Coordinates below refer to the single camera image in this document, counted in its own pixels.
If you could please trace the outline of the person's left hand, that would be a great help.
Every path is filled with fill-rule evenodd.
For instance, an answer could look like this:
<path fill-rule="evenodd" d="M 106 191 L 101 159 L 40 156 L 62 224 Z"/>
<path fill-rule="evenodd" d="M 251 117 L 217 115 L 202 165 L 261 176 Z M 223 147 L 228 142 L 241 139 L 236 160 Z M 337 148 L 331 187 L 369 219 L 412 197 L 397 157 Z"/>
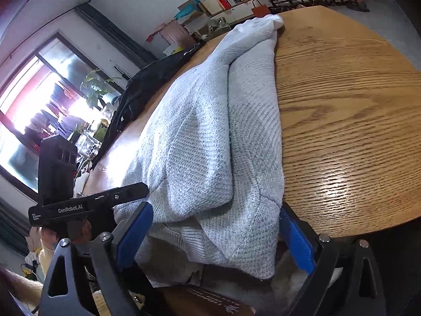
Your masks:
<path fill-rule="evenodd" d="M 73 244 L 81 245 L 92 239 L 92 227 L 88 220 L 68 221 L 65 226 L 68 231 L 69 239 Z M 61 237 L 52 229 L 42 227 L 40 233 L 44 246 L 54 250 Z"/>

